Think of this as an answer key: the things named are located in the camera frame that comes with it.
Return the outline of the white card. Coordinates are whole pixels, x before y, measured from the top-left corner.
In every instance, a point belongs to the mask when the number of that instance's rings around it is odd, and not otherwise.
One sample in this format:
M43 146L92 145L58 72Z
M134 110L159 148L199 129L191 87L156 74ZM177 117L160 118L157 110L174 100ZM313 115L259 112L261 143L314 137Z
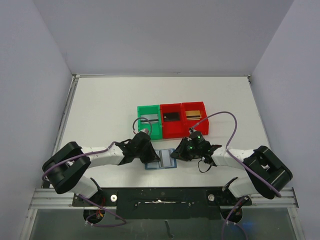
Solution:
M172 166L172 160L170 155L171 155L171 152L169 149L164 149L161 151L161 166L163 168Z

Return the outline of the blue leather card holder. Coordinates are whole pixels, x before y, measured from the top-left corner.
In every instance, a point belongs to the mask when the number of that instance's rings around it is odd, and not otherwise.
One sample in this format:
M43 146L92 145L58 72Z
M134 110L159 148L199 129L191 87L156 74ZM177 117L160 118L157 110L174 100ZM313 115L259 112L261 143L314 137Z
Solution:
M170 150L170 154L174 151L173 148L167 148L167 149L158 149L156 150L156 154L159 156L160 161L159 162L152 162L144 165L145 170L162 170L162 169L175 169L177 168L177 160L175 158L171 158L172 166L170 167L162 167L162 150Z

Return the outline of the red plastic bin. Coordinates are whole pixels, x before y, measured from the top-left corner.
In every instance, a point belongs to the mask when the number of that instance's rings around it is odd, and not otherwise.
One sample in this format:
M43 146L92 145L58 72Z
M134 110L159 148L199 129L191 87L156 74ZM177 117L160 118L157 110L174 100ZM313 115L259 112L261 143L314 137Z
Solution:
M182 138L185 127L182 117L182 104L161 104L162 137L164 139Z
M203 135L209 134L209 120L202 121L199 125L194 127L195 124L207 117L205 104L203 101L198 102L183 102L182 109L184 110L186 120L185 126L187 133L190 128L200 131Z

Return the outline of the green plastic bin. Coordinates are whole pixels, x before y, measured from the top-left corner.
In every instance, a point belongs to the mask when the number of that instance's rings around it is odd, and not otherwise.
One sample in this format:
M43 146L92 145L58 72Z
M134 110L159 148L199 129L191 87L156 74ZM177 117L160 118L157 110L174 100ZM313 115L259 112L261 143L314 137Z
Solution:
M143 124L140 121L142 115L158 115L157 123L147 123ZM149 129L151 130L150 138L151 140L161 140L163 138L163 130L162 130L162 120L161 120L161 110L159 105L141 105L137 107L137 117L139 118L137 121L138 130Z

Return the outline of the silver VIP card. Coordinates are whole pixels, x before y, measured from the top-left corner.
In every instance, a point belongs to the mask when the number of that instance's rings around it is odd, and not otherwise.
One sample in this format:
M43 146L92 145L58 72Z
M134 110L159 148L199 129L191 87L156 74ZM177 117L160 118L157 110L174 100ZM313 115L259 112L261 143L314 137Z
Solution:
M142 124L148 124L150 123L158 123L159 122L159 117L157 114L144 114L140 117L140 122Z

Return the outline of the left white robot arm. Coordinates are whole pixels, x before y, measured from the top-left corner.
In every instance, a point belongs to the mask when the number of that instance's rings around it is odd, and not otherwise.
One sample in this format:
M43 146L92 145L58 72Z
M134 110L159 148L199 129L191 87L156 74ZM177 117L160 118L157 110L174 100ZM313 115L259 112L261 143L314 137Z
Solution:
M113 141L108 147L81 147L67 143L42 166L42 180L49 182L57 194L73 192L90 199L100 187L93 178L85 177L87 169L105 165L121 166L139 159L143 164L159 162L151 138L144 131L132 139Z

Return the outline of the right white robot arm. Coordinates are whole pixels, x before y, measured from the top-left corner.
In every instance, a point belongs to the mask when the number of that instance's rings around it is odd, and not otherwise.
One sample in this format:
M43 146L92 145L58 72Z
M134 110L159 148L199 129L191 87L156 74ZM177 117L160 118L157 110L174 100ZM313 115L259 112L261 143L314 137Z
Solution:
M235 198L260 194L272 200L280 197L280 191L293 179L289 168L267 146L249 150L230 149L211 144L199 131L184 137L170 156L186 162L199 159L210 167L245 170L247 177L233 177L224 185L224 189Z

